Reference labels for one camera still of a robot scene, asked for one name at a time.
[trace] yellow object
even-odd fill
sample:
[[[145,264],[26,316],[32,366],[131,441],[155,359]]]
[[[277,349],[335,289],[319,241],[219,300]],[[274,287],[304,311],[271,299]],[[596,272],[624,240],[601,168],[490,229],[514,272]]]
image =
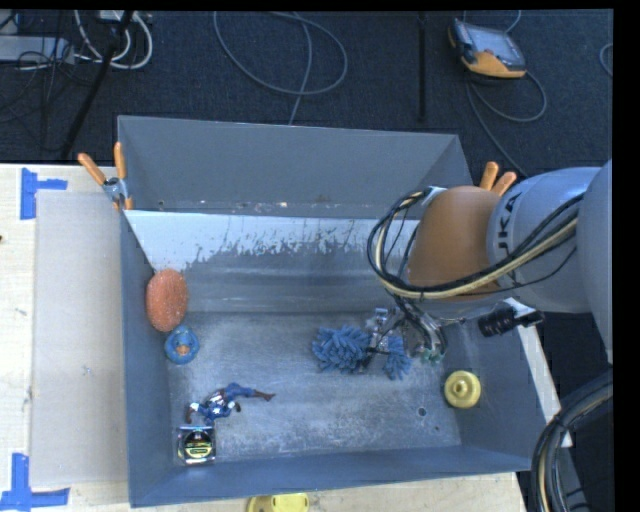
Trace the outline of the yellow object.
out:
[[[444,383],[444,396],[453,407],[469,409],[478,403],[481,388],[478,377],[459,370],[449,375]]]
[[[307,512],[308,510],[309,497],[303,492],[257,496],[249,500],[247,507],[247,512]]]

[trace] orange sponge ball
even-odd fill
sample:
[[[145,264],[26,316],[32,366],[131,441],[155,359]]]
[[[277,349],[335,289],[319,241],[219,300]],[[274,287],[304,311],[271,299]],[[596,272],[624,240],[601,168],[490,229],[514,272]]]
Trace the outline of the orange sponge ball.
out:
[[[147,284],[147,317],[159,331],[170,332],[180,325],[188,302],[187,283],[176,270],[161,270]]]

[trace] small object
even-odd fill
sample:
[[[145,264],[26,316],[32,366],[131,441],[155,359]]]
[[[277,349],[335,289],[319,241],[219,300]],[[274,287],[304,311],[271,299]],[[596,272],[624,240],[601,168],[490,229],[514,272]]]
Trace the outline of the small object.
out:
[[[495,192],[499,196],[503,196],[504,193],[509,190],[509,187],[513,185],[518,178],[517,174],[513,171],[507,171],[500,179],[496,182],[496,184],[491,188],[491,192]]]
[[[185,464],[203,464],[216,458],[216,432],[213,426],[182,426],[178,433],[178,457]]]
[[[518,325],[530,327],[544,320],[544,315],[535,309],[518,311],[516,308],[505,305],[491,313],[478,318],[478,328],[485,338],[504,334]]]
[[[482,175],[482,179],[480,180],[480,188],[491,190],[493,184],[496,182],[498,170],[499,167],[497,163],[487,162],[487,165],[484,168],[484,174]]]
[[[520,78],[526,73],[522,52],[507,32],[454,18],[448,36],[462,64],[473,73],[493,78]]]
[[[127,189],[127,168],[124,163],[124,154],[122,153],[122,144],[120,142],[115,143],[113,156],[118,174],[117,178],[107,179],[102,170],[87,153],[78,153],[78,162],[87,170],[94,181],[102,187],[111,199],[113,207],[116,210],[132,210],[133,197]]]
[[[22,187],[20,193],[20,220],[36,218],[36,192],[38,190],[66,190],[66,180],[38,180],[38,173],[22,168]]]
[[[411,358],[404,350],[404,341],[400,336],[387,336],[387,361],[382,368],[391,380],[402,380],[411,369]]]
[[[249,500],[247,512],[307,512],[309,497],[304,492],[255,496]]]
[[[206,425],[212,426],[218,418],[230,416],[231,411],[241,411],[240,404],[236,402],[236,398],[239,396],[246,398],[263,398],[268,402],[276,395],[275,393],[263,393],[253,388],[246,388],[237,382],[232,382],[225,388],[216,389],[204,404],[198,402],[189,404],[185,421],[190,424],[192,414],[197,412],[204,418]]]
[[[175,364],[187,364],[194,360],[200,350],[200,342],[186,325],[176,327],[164,343],[167,357]]]
[[[11,456],[11,462],[11,489],[2,491],[0,510],[29,512],[33,507],[56,507],[67,504],[69,488],[45,492],[31,490],[28,456],[14,453]]]
[[[478,377],[465,370],[453,372],[444,383],[444,396],[447,402],[459,409],[469,409],[476,405],[480,399],[480,393]]]
[[[311,349],[320,359],[320,369],[340,370],[342,373],[353,373],[360,368],[366,359],[371,335],[357,327],[343,326],[341,329],[321,327],[317,340],[312,342]]]
[[[187,283],[177,270],[160,270],[147,284],[145,300],[151,325],[161,332],[171,332],[180,325],[187,312]]]

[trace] blue toy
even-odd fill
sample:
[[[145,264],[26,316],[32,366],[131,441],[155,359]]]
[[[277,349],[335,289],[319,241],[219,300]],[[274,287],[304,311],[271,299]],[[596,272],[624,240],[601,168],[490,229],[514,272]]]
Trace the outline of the blue toy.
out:
[[[185,325],[179,325],[164,343],[164,351],[167,357],[175,364],[187,364],[196,357],[200,350],[198,338]]]
[[[388,349],[371,347],[372,335],[357,327],[341,329],[321,327],[311,350],[320,360],[320,369],[354,373],[366,368],[375,354],[385,354],[387,361],[383,371],[391,380],[402,379],[411,368],[411,359],[405,354],[404,343],[398,336],[384,336]]]
[[[211,426],[218,418],[226,418],[234,409],[240,412],[240,404],[236,402],[236,398],[244,396],[247,398],[264,398],[267,402],[271,400],[274,393],[263,393],[253,388],[245,388],[236,382],[232,382],[226,388],[220,388],[207,399],[205,404],[193,402],[187,409],[186,421],[191,423],[191,414],[197,412],[202,415],[206,425]]]

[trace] wooden table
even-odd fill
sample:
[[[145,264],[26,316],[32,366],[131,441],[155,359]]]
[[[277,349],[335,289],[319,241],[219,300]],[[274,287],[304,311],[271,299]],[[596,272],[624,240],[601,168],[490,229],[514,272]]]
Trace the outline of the wooden table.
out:
[[[11,487],[11,454],[29,455],[36,219],[20,220],[22,165],[0,165],[0,491]],[[67,180],[64,193],[95,191],[80,166],[29,165],[38,178]],[[115,170],[103,169],[108,176]],[[33,491],[48,489],[33,488]],[[515,474],[458,477],[308,493],[310,511],[525,512]],[[163,511],[243,512],[248,500],[154,507]],[[69,503],[54,510],[130,510],[126,482],[71,485]]]

